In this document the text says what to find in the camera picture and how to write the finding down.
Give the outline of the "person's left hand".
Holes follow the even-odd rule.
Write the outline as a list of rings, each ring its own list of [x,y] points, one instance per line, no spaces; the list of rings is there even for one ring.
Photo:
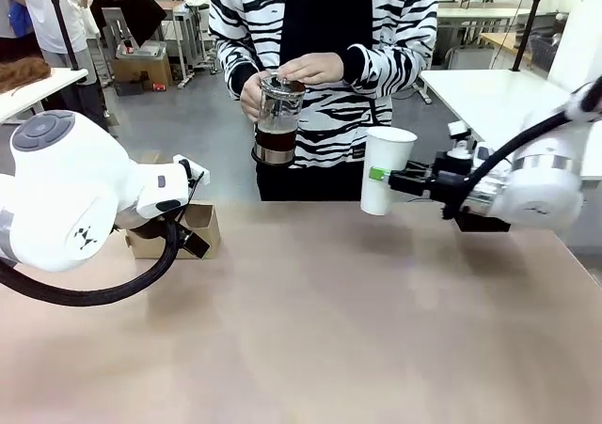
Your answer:
[[[311,53],[292,59],[277,69],[277,76],[308,86],[338,83],[343,80],[344,65],[336,53]]]

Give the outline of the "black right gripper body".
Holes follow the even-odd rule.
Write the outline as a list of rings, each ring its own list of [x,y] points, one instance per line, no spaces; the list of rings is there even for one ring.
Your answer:
[[[426,178],[429,198],[435,202],[460,205],[466,197],[465,181],[473,167],[472,156],[455,158],[446,151],[438,151]]]

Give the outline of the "person's right hand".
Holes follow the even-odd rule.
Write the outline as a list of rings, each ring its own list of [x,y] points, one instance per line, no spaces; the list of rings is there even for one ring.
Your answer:
[[[244,115],[252,122],[256,122],[261,112],[261,81],[268,75],[267,71],[253,73],[244,83],[240,94],[240,105]]]

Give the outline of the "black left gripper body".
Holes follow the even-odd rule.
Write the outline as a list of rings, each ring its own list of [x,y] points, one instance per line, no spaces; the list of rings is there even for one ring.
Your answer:
[[[211,248],[205,240],[191,229],[179,226],[178,234],[178,247],[195,258],[202,259]]]

